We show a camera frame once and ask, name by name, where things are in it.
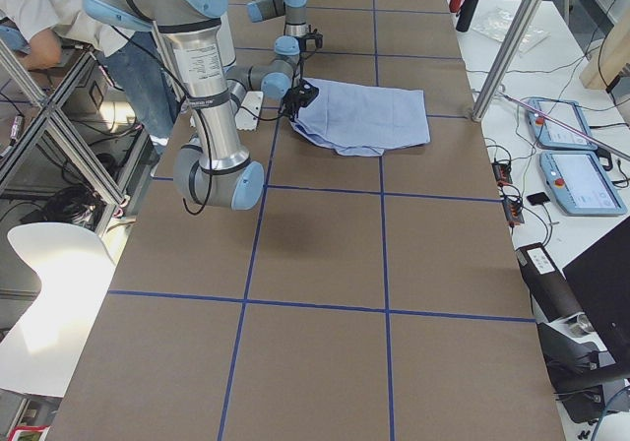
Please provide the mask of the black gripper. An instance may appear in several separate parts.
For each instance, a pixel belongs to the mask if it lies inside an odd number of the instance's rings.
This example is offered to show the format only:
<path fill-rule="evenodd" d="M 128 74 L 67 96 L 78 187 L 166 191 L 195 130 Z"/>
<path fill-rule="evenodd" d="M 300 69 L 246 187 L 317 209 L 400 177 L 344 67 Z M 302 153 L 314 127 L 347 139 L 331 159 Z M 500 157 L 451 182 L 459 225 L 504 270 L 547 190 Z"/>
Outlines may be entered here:
<path fill-rule="evenodd" d="M 319 95 L 319 89 L 308 81 L 300 81 L 282 98 L 282 117 L 293 121 L 301 108 L 309 106 Z"/>
<path fill-rule="evenodd" d="M 299 27 L 292 36 L 297 39 L 301 52 L 307 52 L 310 46 L 313 47 L 313 51 L 323 47 L 323 35 L 317 29 L 313 29 L 311 25 Z"/>

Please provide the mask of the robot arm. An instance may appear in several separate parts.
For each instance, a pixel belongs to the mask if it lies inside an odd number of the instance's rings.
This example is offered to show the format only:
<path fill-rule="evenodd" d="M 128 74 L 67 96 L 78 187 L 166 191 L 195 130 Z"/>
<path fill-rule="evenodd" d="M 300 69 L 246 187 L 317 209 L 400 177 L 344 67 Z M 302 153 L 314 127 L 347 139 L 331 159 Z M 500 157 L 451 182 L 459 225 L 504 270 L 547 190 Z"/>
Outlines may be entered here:
<path fill-rule="evenodd" d="M 284 34 L 273 60 L 263 66 L 224 67 L 219 32 L 228 0 L 83 0 L 94 19 L 117 28 L 165 36 L 176 63 L 174 82 L 192 111 L 197 135 L 177 154 L 173 180 L 186 202 L 249 210 L 265 183 L 263 166 L 241 144 L 236 114 L 250 91 L 280 104 L 294 118 L 318 94 L 303 80 L 302 53 L 308 40 L 322 36 L 306 21 L 307 0 L 251 0 L 252 22 L 282 17 Z"/>
<path fill-rule="evenodd" d="M 296 38 L 302 52 L 310 44 L 313 51 L 323 47 L 323 35 L 307 21 L 307 0 L 250 0 L 246 7 L 252 23 L 284 18 L 283 34 Z"/>

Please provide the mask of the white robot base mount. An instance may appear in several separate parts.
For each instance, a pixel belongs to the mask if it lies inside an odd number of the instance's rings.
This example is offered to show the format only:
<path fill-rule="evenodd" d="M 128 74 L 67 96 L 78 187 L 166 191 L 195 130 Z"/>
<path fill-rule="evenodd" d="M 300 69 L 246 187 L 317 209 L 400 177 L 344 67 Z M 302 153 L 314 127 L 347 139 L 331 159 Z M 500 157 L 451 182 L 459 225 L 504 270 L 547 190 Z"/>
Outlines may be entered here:
<path fill-rule="evenodd" d="M 189 87 L 192 87 L 193 96 L 207 96 L 211 94 L 211 82 L 218 81 L 219 76 L 224 74 L 238 74 L 237 71 L 247 70 L 250 65 L 240 63 L 236 56 L 231 28 L 229 24 L 228 14 L 224 12 L 220 16 L 220 26 L 216 32 L 196 32 L 196 34 L 215 34 L 215 41 L 210 45 L 205 42 L 207 38 L 194 40 L 194 46 L 182 47 L 175 49 L 179 53 L 175 53 L 179 73 L 181 79 Z M 222 68 L 222 74 L 219 73 L 219 64 Z M 244 106 L 252 106 L 255 113 L 260 113 L 263 94 L 243 94 Z M 256 129 L 259 120 L 256 119 L 254 113 L 241 112 L 235 113 L 236 129 L 239 131 L 253 131 Z"/>

